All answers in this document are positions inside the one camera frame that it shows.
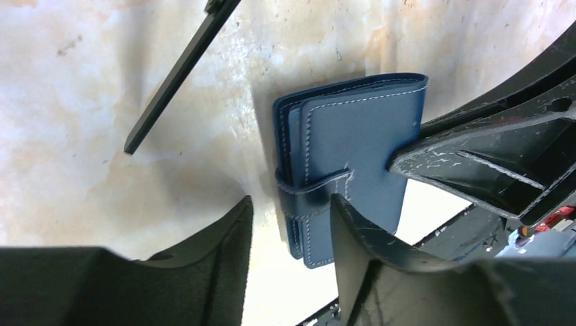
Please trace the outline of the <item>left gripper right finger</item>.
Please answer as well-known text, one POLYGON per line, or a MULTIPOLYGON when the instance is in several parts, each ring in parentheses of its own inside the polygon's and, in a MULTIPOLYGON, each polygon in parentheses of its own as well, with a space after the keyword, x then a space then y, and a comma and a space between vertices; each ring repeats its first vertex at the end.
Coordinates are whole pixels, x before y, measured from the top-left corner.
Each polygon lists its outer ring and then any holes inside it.
POLYGON ((344 325, 574 325, 575 260, 458 263, 398 239, 343 196, 330 202, 344 325))

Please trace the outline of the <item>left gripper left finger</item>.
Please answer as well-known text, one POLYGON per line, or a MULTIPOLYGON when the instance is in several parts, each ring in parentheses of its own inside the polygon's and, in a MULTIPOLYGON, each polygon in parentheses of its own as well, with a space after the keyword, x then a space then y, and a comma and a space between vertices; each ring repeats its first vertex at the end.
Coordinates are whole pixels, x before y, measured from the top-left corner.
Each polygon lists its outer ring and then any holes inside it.
POLYGON ((1 249, 2 325, 239 325, 253 203, 146 260, 102 247, 1 249))

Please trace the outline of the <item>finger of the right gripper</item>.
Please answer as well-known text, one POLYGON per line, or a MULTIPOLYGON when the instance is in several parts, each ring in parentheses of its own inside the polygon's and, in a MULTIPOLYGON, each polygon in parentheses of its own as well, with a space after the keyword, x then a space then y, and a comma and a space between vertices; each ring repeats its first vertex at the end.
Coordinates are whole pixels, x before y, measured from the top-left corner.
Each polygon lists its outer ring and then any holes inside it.
POLYGON ((422 125, 425 139, 469 122, 490 117, 551 92, 563 96, 575 92, 575 24, 517 73, 443 116, 422 125))
POLYGON ((512 107, 472 105, 431 120, 389 170, 535 225, 575 203, 575 80, 512 107))

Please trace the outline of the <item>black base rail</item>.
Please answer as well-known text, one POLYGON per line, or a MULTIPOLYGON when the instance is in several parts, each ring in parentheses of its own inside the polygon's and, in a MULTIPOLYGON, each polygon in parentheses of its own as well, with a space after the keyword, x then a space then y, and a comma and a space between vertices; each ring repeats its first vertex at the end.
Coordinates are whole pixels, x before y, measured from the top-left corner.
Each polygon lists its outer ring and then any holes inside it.
MULTIPOLYGON (((508 221, 472 204, 456 214, 429 235, 415 244, 417 249, 449 261, 465 263, 475 259, 490 259, 508 245, 508 237, 518 227, 508 221)), ((352 295, 342 292, 299 325, 344 325, 344 316, 353 305, 354 296, 361 288, 353 289, 352 295)))

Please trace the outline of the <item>dark blue card holder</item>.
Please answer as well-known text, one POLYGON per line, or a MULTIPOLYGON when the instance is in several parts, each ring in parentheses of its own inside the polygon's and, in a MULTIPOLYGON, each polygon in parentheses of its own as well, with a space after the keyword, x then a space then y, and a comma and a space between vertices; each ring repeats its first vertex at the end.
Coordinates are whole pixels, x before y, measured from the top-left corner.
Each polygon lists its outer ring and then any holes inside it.
POLYGON ((307 268, 334 260, 333 194, 380 228, 397 231, 407 180, 387 165, 419 136, 428 81, 420 73, 385 73, 274 101, 275 177, 289 250, 307 268))

